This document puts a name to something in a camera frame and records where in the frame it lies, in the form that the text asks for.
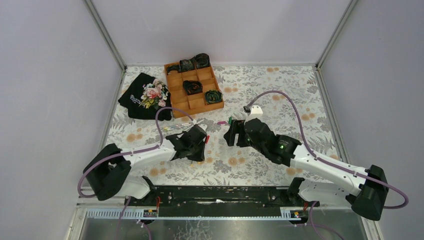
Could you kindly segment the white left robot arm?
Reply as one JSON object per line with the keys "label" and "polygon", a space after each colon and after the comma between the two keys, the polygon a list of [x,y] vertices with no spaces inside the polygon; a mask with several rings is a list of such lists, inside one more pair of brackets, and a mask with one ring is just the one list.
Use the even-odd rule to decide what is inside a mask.
{"label": "white left robot arm", "polygon": [[187,131],[168,135],[160,143],[149,144],[139,150],[121,149],[111,143],[105,146],[84,168],[83,180],[99,201],[115,195],[144,198],[154,189],[146,177],[131,173],[161,162],[188,159],[202,162],[207,139],[207,125],[195,124]]}

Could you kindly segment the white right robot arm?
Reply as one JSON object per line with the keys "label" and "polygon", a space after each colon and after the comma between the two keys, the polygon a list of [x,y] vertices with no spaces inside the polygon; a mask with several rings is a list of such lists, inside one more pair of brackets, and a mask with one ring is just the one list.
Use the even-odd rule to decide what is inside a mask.
{"label": "white right robot arm", "polygon": [[363,218],[381,219],[389,188],[384,170],[347,164],[320,153],[311,154],[305,144],[288,135],[275,134],[259,119],[234,120],[223,135],[228,146],[252,147],[277,165],[302,169],[326,182],[295,180],[295,194],[307,202],[350,205]]}

